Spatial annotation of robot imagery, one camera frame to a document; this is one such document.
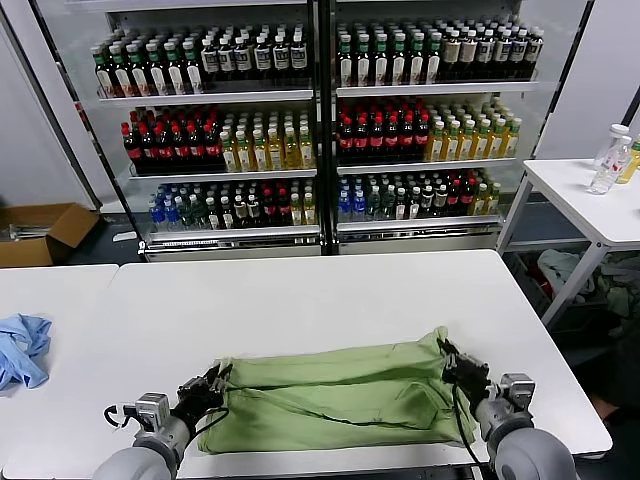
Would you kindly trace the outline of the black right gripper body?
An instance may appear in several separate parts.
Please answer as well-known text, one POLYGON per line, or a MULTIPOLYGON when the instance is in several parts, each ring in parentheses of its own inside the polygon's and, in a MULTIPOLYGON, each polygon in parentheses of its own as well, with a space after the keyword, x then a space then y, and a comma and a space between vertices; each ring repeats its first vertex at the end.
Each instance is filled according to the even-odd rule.
POLYGON ((489 365, 472 356, 462 353, 445 355, 442 380, 457 385, 468 399, 486 398, 489 380, 489 365))

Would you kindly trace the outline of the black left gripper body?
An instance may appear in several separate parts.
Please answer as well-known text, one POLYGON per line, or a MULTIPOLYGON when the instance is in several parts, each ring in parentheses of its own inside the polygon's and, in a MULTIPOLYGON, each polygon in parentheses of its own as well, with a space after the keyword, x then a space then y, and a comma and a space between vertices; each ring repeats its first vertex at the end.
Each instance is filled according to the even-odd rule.
POLYGON ((177 390, 178 403, 175 415, 204 416, 209 410, 224 404, 217 375, 197 376, 188 380, 177 390))

